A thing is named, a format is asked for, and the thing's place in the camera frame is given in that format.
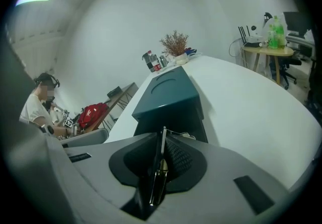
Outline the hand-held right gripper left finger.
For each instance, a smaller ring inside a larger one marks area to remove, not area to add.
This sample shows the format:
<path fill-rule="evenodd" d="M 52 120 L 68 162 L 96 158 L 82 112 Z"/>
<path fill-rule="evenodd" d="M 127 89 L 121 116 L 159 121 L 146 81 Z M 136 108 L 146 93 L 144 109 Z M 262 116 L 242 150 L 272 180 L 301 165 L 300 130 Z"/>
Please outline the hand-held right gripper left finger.
<path fill-rule="evenodd" d="M 141 223 L 122 207 L 134 198 L 139 178 L 131 169 L 152 163 L 156 133 L 109 143 L 66 147 L 62 188 L 72 212 L 70 223 Z"/>

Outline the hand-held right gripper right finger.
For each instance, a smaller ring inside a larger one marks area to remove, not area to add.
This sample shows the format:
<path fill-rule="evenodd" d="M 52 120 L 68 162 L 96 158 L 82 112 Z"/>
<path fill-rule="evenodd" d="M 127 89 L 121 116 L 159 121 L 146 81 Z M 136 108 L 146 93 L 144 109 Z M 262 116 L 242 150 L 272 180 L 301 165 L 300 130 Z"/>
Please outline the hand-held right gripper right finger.
<path fill-rule="evenodd" d="M 291 197 L 282 183 L 237 152 L 189 138 L 175 139 L 199 150 L 207 161 L 207 170 L 189 191 L 167 194 L 150 216 L 151 223 L 264 223 L 234 182 L 243 176 L 249 176 L 274 206 Z"/>

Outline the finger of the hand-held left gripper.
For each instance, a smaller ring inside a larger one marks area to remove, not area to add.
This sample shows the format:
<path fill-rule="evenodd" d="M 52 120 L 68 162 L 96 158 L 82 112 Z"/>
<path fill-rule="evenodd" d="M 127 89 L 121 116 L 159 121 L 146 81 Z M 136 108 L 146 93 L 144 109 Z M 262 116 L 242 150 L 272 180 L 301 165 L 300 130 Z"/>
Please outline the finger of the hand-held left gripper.
<path fill-rule="evenodd" d="M 63 147 L 79 147 L 102 144 L 108 139 L 108 132 L 106 129 L 97 129 L 88 133 L 84 133 L 72 138 L 61 140 Z"/>

